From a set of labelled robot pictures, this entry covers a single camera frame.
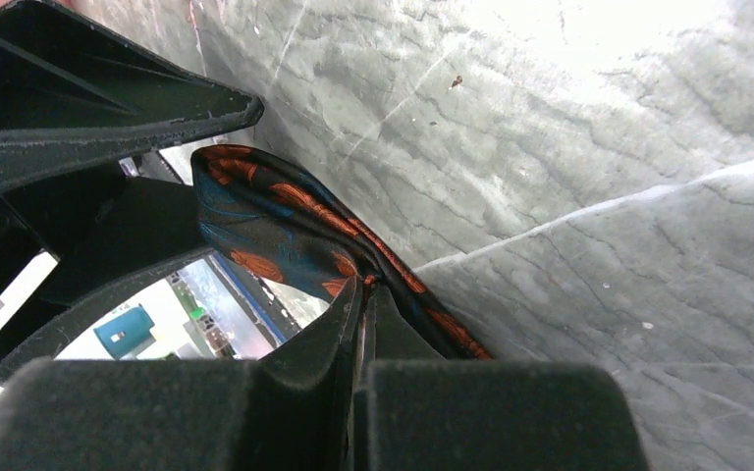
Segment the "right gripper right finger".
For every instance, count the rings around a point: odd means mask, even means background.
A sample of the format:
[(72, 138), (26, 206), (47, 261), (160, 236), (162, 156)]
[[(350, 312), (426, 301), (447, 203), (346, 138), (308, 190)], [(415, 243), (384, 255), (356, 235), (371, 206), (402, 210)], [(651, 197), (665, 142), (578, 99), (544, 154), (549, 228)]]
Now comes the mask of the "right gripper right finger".
[(377, 288), (353, 397), (357, 470), (646, 470), (628, 403), (600, 368), (447, 360)]

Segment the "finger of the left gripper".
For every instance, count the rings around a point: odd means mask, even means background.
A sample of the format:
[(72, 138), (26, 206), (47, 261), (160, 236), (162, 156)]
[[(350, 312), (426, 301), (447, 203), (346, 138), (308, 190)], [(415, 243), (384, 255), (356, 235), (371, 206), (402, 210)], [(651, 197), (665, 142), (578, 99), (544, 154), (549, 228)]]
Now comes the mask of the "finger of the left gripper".
[(131, 180), (0, 329), (0, 384), (34, 359), (57, 356), (106, 313), (210, 251), (191, 186)]
[(263, 111), (57, 2), (0, 7), (0, 194), (249, 128)]

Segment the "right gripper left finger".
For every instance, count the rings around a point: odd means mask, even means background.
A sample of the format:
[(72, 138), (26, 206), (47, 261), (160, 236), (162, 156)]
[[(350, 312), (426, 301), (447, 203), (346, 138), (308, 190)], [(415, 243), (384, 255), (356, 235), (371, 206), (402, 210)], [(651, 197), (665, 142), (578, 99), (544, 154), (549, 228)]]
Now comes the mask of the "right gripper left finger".
[(0, 470), (341, 470), (363, 284), (259, 360), (36, 360), (0, 395)]

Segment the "dark floral necktie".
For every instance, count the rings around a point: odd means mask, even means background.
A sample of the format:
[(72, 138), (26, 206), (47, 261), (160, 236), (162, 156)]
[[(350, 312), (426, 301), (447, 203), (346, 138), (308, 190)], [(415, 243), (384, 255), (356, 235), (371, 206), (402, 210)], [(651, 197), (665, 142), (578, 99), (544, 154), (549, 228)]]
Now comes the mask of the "dark floral necktie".
[(238, 144), (190, 156), (198, 225), (219, 253), (256, 277), (327, 302), (349, 282), (388, 288), (400, 314), (448, 358), (492, 352), (389, 245), (302, 166)]

